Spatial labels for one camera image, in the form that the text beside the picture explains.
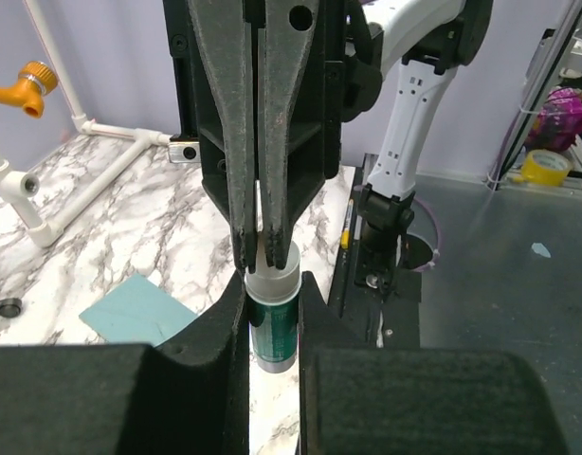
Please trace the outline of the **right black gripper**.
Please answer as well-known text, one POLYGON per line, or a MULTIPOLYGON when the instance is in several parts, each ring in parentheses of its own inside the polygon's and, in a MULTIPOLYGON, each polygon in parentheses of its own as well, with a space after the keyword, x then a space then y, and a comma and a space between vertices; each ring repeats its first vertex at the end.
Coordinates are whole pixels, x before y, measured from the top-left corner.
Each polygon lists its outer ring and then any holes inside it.
POLYGON ((180 130, 174 162, 200 162, 229 221, 236 267, 286 266, 294 225, 336 175, 344 122, 381 86, 381 28, 356 1, 167 1, 180 130))

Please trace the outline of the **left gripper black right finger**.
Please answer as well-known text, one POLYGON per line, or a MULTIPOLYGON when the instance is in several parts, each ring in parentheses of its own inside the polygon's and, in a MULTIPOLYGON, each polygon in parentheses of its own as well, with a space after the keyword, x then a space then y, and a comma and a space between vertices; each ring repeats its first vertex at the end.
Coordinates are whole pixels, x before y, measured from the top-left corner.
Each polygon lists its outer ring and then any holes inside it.
POLYGON ((301 454, 565 454, 537 372, 508 352, 385 349, 354 334, 314 275, 299 300, 301 454))

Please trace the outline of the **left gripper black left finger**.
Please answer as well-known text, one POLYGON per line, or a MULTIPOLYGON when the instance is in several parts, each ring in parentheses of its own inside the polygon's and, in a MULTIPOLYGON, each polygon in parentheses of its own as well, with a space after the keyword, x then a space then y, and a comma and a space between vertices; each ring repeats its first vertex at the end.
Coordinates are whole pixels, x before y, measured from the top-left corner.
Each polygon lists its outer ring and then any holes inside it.
POLYGON ((0 454, 246 454, 242 278, 159 347, 0 347, 0 454))

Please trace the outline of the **teal paper envelope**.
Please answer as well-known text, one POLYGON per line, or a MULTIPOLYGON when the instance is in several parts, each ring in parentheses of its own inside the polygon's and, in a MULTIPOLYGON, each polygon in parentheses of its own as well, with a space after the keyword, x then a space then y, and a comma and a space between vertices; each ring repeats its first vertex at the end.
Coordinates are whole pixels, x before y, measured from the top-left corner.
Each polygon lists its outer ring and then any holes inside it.
POLYGON ((159 346, 177 335, 198 315, 135 274, 80 314, 80 320, 108 343, 159 346))

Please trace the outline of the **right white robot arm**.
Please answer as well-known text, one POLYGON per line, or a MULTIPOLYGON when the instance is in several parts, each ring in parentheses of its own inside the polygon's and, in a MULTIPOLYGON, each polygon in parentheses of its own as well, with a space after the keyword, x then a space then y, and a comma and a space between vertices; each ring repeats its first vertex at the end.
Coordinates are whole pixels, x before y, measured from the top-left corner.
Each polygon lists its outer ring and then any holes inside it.
POLYGON ((180 131, 228 222, 249 295, 300 289, 298 219, 340 164, 341 128, 392 69, 384 142, 363 184, 359 282, 388 293, 408 255, 415 175, 437 107, 488 29, 489 1, 167 1, 180 131))

